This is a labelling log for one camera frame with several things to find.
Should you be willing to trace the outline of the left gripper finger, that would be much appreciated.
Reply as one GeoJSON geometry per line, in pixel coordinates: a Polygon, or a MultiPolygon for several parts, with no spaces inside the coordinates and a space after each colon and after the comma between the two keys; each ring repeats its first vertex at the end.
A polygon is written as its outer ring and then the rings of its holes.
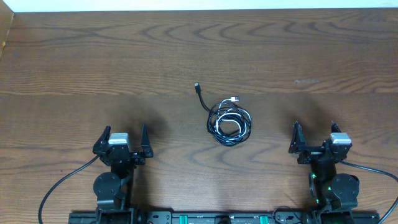
{"type": "Polygon", "coordinates": [[[101,136],[93,145],[93,154],[103,155],[109,149],[109,137],[111,132],[111,126],[106,126],[101,136]]]}
{"type": "Polygon", "coordinates": [[[152,158],[154,156],[154,152],[147,135],[146,125],[142,126],[141,148],[145,158],[152,158]]]}

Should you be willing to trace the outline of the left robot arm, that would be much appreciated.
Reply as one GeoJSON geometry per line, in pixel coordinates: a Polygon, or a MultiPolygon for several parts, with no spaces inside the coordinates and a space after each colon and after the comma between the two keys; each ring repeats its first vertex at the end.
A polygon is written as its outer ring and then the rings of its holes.
{"type": "Polygon", "coordinates": [[[145,223],[146,216],[131,208],[129,201],[135,168],[154,156],[146,126],[142,127],[140,151],[131,151],[128,133],[112,133],[107,126],[95,142],[93,153],[111,168],[93,184],[97,196],[96,223],[145,223]]]}

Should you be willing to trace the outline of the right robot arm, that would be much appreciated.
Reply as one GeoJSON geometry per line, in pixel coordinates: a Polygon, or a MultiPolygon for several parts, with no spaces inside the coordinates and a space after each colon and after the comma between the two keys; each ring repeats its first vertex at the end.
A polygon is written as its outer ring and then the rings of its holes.
{"type": "Polygon", "coordinates": [[[310,166],[310,193],[317,201],[315,208],[302,215],[303,223],[354,223],[351,211],[358,206],[359,179],[336,171],[336,164],[346,159],[351,147],[351,138],[335,122],[321,146],[307,145],[301,125],[293,124],[289,153],[298,155],[298,164],[310,166]]]}

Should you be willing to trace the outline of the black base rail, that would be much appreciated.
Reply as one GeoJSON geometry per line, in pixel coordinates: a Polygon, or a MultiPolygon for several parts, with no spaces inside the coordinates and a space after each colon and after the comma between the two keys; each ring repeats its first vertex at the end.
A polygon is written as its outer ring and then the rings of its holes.
{"type": "Polygon", "coordinates": [[[296,224],[296,223],[362,223],[379,222],[376,213],[324,213],[320,219],[300,212],[276,211],[267,213],[177,213],[169,211],[90,212],[69,214],[68,224],[296,224]]]}

